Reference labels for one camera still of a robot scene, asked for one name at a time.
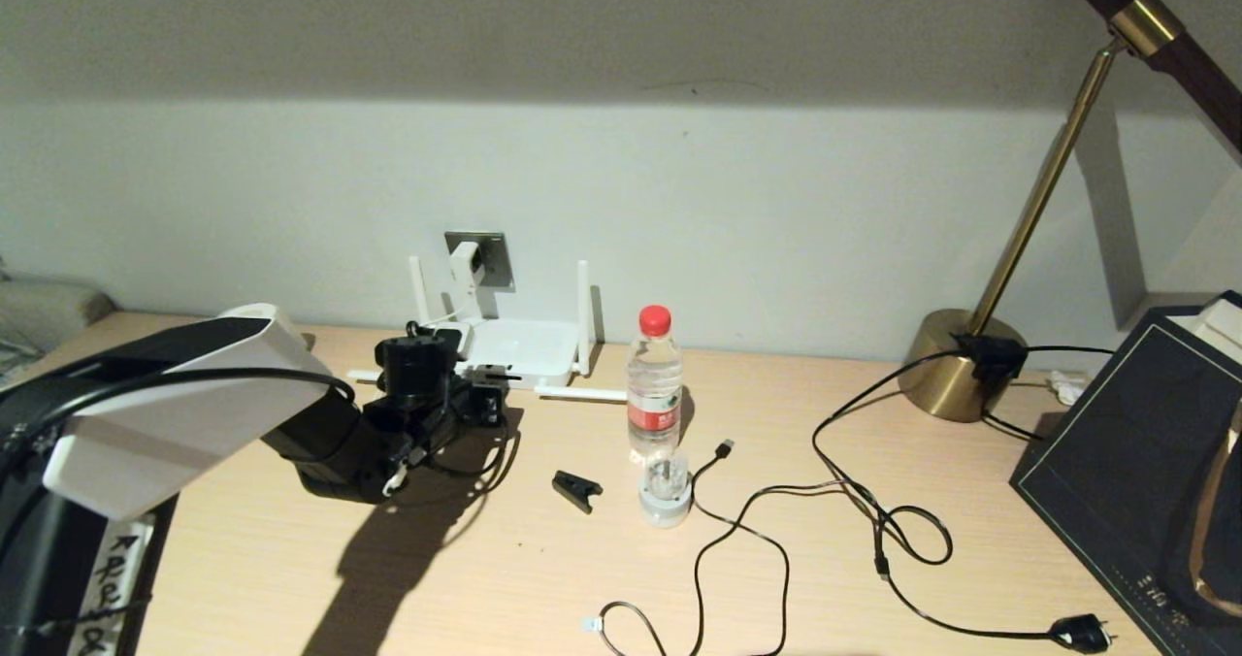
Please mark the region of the white wifi router with antennas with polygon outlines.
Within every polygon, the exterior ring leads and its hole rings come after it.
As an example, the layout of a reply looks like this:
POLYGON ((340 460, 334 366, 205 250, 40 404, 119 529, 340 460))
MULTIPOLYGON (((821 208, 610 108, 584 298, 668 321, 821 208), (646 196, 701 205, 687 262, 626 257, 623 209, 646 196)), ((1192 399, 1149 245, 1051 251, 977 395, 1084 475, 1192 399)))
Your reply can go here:
MULTIPOLYGON (((573 386, 574 376, 590 376, 596 343, 595 311, 587 261, 576 263, 576 321, 484 318, 474 324, 469 360, 457 362, 456 373, 477 380, 505 380, 540 398, 621 404, 617 389, 573 386)), ((430 321, 415 332, 436 335, 430 321)))

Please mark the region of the white power adapter with cord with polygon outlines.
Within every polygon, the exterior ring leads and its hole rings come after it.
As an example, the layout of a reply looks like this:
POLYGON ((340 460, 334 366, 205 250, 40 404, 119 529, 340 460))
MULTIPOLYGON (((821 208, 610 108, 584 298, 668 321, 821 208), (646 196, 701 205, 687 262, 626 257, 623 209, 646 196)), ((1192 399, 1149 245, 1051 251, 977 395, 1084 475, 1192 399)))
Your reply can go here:
POLYGON ((479 241, 462 241, 452 248, 450 273, 452 280, 450 307, 445 316, 430 321, 430 324, 438 327, 448 321, 469 326, 479 323, 484 319, 478 299, 478 288, 484 275, 479 241))

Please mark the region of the small black plastic clip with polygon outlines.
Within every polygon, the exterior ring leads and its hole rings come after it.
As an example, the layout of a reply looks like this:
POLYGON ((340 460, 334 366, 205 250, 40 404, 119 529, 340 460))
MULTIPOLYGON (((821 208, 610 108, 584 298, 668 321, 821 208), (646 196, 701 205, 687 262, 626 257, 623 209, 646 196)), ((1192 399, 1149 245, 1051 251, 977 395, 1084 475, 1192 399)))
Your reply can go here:
POLYGON ((595 480, 587 480, 563 470, 554 472, 551 487, 559 496, 587 516, 592 514, 594 511, 592 497, 604 494, 604 486, 595 480))

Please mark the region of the clear water bottle red cap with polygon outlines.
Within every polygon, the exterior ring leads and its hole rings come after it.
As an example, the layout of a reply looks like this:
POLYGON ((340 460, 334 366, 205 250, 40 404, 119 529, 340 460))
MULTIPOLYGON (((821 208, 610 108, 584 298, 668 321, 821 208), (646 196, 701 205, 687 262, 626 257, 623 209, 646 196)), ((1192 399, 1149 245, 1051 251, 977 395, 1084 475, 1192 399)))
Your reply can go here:
POLYGON ((679 446, 684 354, 671 326, 671 311, 662 304, 638 311, 638 332, 626 362, 627 439, 633 463, 669 457, 679 446))

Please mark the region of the white toilet paper roll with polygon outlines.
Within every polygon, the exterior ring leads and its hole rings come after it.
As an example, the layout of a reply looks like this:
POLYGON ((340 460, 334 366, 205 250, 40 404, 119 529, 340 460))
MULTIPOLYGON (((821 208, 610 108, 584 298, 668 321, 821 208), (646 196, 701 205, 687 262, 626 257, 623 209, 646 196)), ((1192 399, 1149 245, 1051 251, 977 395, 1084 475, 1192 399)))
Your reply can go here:
POLYGON ((237 318, 253 318, 253 319, 266 319, 271 321, 272 324, 287 333, 293 342, 301 347, 301 350, 310 352, 313 347, 313 337, 308 338, 291 319, 291 316, 286 311, 279 308, 279 306, 271 303, 253 303, 243 304, 230 311, 231 316, 237 318))

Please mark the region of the small white clear-dome humidifier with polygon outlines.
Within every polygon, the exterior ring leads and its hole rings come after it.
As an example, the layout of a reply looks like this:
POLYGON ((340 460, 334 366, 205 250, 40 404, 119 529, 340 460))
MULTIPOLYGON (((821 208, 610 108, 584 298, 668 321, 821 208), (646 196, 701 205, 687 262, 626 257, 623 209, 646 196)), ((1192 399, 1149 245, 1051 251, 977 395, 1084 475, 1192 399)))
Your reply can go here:
POLYGON ((655 527, 678 526, 689 513, 693 488, 693 472, 682 449, 661 449, 640 466, 638 508, 655 527))

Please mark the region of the white handwritten label tape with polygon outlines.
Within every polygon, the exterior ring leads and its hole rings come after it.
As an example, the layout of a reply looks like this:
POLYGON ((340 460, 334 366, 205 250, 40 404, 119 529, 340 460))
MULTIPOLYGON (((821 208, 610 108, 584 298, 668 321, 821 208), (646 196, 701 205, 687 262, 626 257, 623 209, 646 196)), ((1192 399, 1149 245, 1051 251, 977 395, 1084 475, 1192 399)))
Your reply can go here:
POLYGON ((155 521, 150 511, 142 517, 107 524, 89 565, 79 608, 83 620, 75 626, 67 656, 123 656, 124 609, 137 599, 155 521))

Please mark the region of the grey cushion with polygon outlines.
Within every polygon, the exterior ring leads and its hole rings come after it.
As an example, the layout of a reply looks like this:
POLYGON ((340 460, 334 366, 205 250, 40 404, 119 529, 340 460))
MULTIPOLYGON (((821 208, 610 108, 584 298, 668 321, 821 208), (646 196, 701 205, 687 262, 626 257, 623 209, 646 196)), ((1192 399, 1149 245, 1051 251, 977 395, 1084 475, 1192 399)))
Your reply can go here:
POLYGON ((114 311, 106 293, 87 285, 0 281, 0 345, 53 352, 114 311))

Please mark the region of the patterned fabric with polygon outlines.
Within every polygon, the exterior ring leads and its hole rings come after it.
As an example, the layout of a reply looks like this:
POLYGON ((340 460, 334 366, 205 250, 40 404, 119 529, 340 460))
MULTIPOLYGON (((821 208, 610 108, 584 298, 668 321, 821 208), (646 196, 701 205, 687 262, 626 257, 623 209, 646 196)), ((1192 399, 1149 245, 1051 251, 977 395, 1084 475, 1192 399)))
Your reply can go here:
POLYGON ((30 345, 0 340, 0 389, 12 386, 34 364, 43 359, 43 352, 30 345))

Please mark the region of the brass desk lamp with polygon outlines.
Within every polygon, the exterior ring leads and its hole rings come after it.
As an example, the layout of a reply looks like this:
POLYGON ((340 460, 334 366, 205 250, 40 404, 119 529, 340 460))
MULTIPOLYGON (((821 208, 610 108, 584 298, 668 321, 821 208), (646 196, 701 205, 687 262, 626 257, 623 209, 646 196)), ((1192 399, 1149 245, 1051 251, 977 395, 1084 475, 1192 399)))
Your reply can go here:
POLYGON ((1100 16, 1108 41, 1093 53, 1071 108, 1054 135, 1028 200, 1015 224, 999 262, 971 311, 934 311, 924 316, 905 360, 897 369, 900 394, 920 410, 955 422, 990 416, 1010 383, 982 383, 971 376, 955 335, 997 335, 1021 340, 1017 330, 999 321, 997 307, 1028 248, 1030 239, 1059 184, 1081 135, 1090 119, 1105 81, 1122 56, 1131 56, 1149 70, 1167 76, 1189 94, 1208 129, 1242 165, 1242 88, 1216 63, 1186 25, 1163 0, 1084 0, 1100 16))

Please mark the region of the black block on lamp base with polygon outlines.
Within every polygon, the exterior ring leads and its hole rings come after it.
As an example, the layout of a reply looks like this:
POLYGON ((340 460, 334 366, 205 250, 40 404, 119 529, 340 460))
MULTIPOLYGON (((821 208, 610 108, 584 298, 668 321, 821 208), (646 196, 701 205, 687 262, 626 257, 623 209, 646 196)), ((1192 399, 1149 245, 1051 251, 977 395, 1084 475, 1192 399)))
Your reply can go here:
POLYGON ((1028 345, 1013 338, 959 334, 955 342, 963 357, 971 362, 971 376, 982 383, 1012 380, 1030 355, 1028 345))

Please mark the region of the dark blue gift bag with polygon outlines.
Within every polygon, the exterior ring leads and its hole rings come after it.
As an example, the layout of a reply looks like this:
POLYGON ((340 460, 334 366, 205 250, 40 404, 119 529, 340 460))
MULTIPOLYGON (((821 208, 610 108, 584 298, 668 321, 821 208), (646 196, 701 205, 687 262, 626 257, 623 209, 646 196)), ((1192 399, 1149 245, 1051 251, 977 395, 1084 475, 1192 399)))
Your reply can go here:
POLYGON ((1242 367, 1148 311, 1010 480, 1163 656, 1242 656, 1242 367))

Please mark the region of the white box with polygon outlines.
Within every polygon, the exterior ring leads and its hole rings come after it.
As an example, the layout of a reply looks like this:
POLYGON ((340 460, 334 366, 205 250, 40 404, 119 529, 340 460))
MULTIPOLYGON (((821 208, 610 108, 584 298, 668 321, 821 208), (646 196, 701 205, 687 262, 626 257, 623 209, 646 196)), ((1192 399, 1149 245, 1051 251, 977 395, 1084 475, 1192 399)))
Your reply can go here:
POLYGON ((1242 367, 1242 294, 1218 294, 1201 311, 1190 316, 1171 316, 1170 321, 1242 367))

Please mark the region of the grey wall power socket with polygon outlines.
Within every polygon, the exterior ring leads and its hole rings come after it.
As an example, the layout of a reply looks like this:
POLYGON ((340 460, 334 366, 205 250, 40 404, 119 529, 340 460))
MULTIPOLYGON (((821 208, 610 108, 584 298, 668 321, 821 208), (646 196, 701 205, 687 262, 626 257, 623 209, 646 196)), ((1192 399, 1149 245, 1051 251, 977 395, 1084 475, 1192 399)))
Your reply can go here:
POLYGON ((494 289, 513 289, 515 287, 513 263, 505 234, 488 231, 447 231, 443 232, 450 253, 462 241, 479 241, 479 257, 482 257, 484 275, 479 281, 479 287, 494 289))

